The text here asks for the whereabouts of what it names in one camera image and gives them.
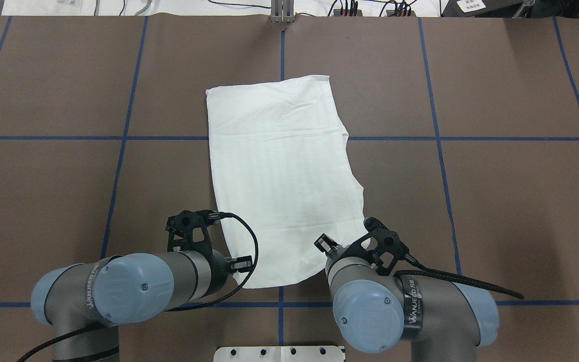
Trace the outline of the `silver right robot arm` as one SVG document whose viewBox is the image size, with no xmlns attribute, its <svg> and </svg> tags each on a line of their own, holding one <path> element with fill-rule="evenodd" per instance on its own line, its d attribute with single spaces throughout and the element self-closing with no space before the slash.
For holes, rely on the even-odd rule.
<svg viewBox="0 0 579 362">
<path fill-rule="evenodd" d="M 372 354 L 408 341 L 413 361 L 475 361 L 496 341 L 500 314 L 488 287 L 422 266 L 378 219 L 363 224 L 366 235 L 348 246 L 326 234 L 315 241 L 347 344 Z"/>
</svg>

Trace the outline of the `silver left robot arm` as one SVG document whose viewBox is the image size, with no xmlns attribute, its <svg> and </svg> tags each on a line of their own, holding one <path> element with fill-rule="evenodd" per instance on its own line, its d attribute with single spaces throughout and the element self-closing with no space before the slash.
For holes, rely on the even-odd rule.
<svg viewBox="0 0 579 362">
<path fill-rule="evenodd" d="M 253 256 L 226 257 L 208 228 L 237 220 L 253 239 Z M 53 348 L 54 361 L 118 361 L 119 327 L 167 311 L 193 311 L 223 302 L 255 271 L 259 243 L 244 220 L 228 212 L 182 211 L 165 224 L 167 251 L 104 257 L 52 270 L 35 284 L 30 307 L 54 337 L 22 355 Z"/>
</svg>

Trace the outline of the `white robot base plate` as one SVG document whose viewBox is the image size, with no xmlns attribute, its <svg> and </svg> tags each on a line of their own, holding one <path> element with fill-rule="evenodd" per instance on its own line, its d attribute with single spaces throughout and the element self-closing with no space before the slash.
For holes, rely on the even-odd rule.
<svg viewBox="0 0 579 362">
<path fill-rule="evenodd" d="M 216 350 L 214 361 L 347 361 L 345 347 L 308 346 L 233 346 Z"/>
</svg>

